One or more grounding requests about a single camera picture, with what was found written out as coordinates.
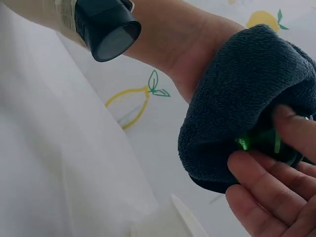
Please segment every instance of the black nozzle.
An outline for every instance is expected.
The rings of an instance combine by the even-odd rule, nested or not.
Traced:
[[[110,61],[128,50],[141,33],[129,0],[78,0],[77,32],[98,62]]]

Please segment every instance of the wrist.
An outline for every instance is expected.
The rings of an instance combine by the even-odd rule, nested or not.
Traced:
[[[204,28],[208,13],[181,0],[134,0],[142,33],[125,55],[169,73]]]

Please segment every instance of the lemon-patterned fabric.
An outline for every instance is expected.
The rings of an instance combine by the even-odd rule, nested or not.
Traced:
[[[316,59],[316,0],[186,1],[205,11],[237,21],[245,27],[266,23],[280,37]],[[177,139],[188,105],[170,78],[149,65],[125,56],[105,64],[96,63],[89,52],[69,40],[61,39],[102,103],[106,104],[111,98],[115,101],[113,97],[125,91],[123,97],[116,98],[120,102],[117,105],[108,104],[108,109],[125,127],[158,202],[164,203],[169,194],[174,193],[188,205],[210,236],[231,236],[232,232],[236,237],[246,236],[242,228],[233,223],[230,223],[230,228],[222,228],[216,222],[220,218],[214,218],[208,207],[217,195],[198,188],[182,167]],[[153,86],[156,82],[151,84],[151,87],[157,91],[155,94],[163,96],[150,92],[148,81],[154,70],[157,72],[158,83],[156,87]]]

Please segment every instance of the yellow lemon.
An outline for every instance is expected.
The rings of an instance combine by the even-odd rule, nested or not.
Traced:
[[[154,70],[148,80],[148,85],[139,89],[128,89],[114,95],[105,106],[123,129],[131,127],[143,115],[150,94],[170,97],[164,89],[157,89],[158,73]]]
[[[278,33],[280,29],[288,30],[288,28],[280,24],[282,18],[281,9],[278,11],[277,19],[267,11],[256,11],[250,16],[246,27],[250,28],[258,24],[266,24]]]

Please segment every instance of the dark gray towel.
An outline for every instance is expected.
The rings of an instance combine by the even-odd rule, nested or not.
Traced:
[[[236,139],[272,126],[276,104],[316,113],[316,64],[266,25],[233,35],[203,74],[179,135],[179,156],[192,180],[224,193],[237,181],[227,168]]]

